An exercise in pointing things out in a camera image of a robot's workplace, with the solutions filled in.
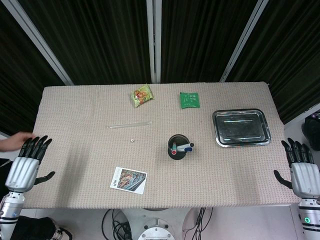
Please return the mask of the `bare human hand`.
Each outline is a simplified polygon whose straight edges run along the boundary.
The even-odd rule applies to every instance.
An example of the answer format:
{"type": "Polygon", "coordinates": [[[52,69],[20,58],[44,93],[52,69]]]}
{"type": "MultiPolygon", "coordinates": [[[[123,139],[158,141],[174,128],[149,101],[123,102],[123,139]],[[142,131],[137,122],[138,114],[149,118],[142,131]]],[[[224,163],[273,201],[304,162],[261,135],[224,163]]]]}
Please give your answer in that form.
{"type": "Polygon", "coordinates": [[[21,149],[22,145],[28,139],[34,139],[35,135],[32,132],[20,131],[14,135],[2,139],[0,141],[0,151],[1,152],[13,152],[21,149]]]}

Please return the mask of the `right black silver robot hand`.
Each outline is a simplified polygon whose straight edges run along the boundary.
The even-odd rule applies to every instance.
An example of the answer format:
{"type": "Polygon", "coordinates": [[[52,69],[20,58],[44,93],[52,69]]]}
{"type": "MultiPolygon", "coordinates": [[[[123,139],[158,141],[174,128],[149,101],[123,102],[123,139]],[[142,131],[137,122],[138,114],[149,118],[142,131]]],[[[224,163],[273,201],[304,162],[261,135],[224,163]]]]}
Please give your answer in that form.
{"type": "Polygon", "coordinates": [[[301,199],[318,199],[320,197],[320,170],[314,162],[310,148],[298,141],[288,138],[281,141],[290,170],[290,181],[273,171],[276,180],[291,189],[301,199]]]}

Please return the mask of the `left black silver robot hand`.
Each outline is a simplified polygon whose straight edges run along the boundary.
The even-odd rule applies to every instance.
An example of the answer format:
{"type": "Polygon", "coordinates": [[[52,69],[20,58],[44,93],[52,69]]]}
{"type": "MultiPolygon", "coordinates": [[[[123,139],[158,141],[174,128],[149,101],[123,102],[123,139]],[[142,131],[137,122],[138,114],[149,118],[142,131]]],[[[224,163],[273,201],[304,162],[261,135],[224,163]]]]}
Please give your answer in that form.
{"type": "Polygon", "coordinates": [[[10,192],[26,193],[33,186],[50,180],[55,171],[38,177],[39,167],[52,139],[47,135],[43,137],[28,138],[22,145],[18,157],[13,161],[9,170],[5,186],[10,192]]]}

